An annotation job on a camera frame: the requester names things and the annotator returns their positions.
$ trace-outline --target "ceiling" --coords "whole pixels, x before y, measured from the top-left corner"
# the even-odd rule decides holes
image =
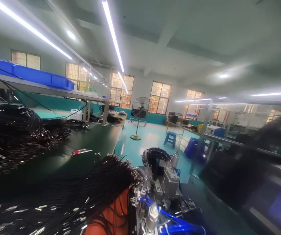
[[[101,0],[19,1],[85,60],[120,67]],[[224,96],[281,89],[281,1],[108,2],[125,68]],[[10,28],[0,22],[0,34],[24,40]]]

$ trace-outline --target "green workbench surface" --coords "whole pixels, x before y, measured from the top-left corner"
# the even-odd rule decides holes
[[[99,159],[113,153],[122,128],[97,123],[88,125],[89,130],[74,133],[57,148],[27,161],[7,175],[1,175],[0,199],[18,197],[26,191],[38,188],[39,183],[46,180],[82,174],[97,163],[95,153],[101,154]],[[76,149],[93,151],[72,158],[71,153]]]
[[[100,118],[101,118],[101,115],[102,115],[102,114],[103,114],[102,112],[94,113],[95,116],[100,117]],[[117,127],[123,127],[123,126],[124,126],[124,123],[125,123],[125,120],[126,120],[127,115],[120,115],[119,113],[115,113],[115,114],[113,114],[113,115],[111,115],[111,116],[116,117],[116,118],[122,118],[123,121],[121,121],[121,123],[109,122],[109,125],[117,126]]]

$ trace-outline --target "plastic stool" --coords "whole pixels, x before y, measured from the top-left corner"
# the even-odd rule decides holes
[[[176,142],[176,133],[168,132],[167,136],[166,136],[166,139],[164,140],[163,145],[166,145],[167,142],[172,144],[172,148],[174,149],[175,148],[175,142]]]

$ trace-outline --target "ceiling light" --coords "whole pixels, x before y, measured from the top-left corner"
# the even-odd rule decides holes
[[[67,31],[67,34],[69,35],[70,38],[72,38],[73,40],[75,40],[75,36],[73,33],[71,33],[70,31]]]
[[[34,33],[36,36],[47,42],[49,45],[51,45],[53,48],[55,48],[57,51],[61,52],[63,55],[68,57],[69,59],[72,59],[67,53],[65,53],[63,50],[61,50],[59,47],[57,47],[55,44],[53,44],[51,41],[49,41],[44,35],[42,35],[40,32],[38,32],[35,28],[33,28],[31,25],[29,25],[27,22],[25,22],[22,18],[17,16],[14,12],[12,12],[9,8],[7,8],[4,4],[0,2],[0,9],[5,12],[7,15],[11,16],[13,19],[15,19],[17,22],[19,22],[21,25],[23,25],[25,28],[30,30],[32,33]]]
[[[211,99],[200,99],[200,100],[211,100]],[[200,100],[195,100],[195,101],[200,101]]]
[[[269,96],[269,95],[281,95],[281,92],[278,92],[278,93],[269,93],[269,94],[258,94],[258,95],[252,95],[252,96]]]
[[[121,60],[121,55],[120,55],[120,51],[119,51],[119,46],[118,46],[117,38],[115,37],[114,27],[113,27],[113,24],[112,24],[112,19],[111,19],[111,15],[110,15],[110,10],[109,10],[108,2],[103,0],[102,1],[102,6],[104,7],[104,11],[105,11],[106,18],[107,18],[107,21],[108,21],[109,29],[110,29],[112,40],[113,40],[113,43],[114,43],[114,47],[115,47],[115,50],[117,52],[119,63],[120,63],[120,66],[121,66],[121,70],[122,70],[122,72],[124,72],[124,68],[123,68],[123,64],[122,64],[122,60]]]
[[[184,100],[184,101],[175,101],[175,102],[177,103],[177,102],[193,102],[193,101],[195,100]]]

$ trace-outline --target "standing fan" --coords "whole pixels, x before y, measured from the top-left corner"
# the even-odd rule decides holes
[[[132,115],[137,118],[137,127],[136,134],[131,135],[131,139],[140,140],[141,137],[137,135],[138,125],[140,123],[140,119],[144,119],[146,114],[150,108],[153,107],[151,101],[146,97],[140,97],[136,99],[132,104]]]

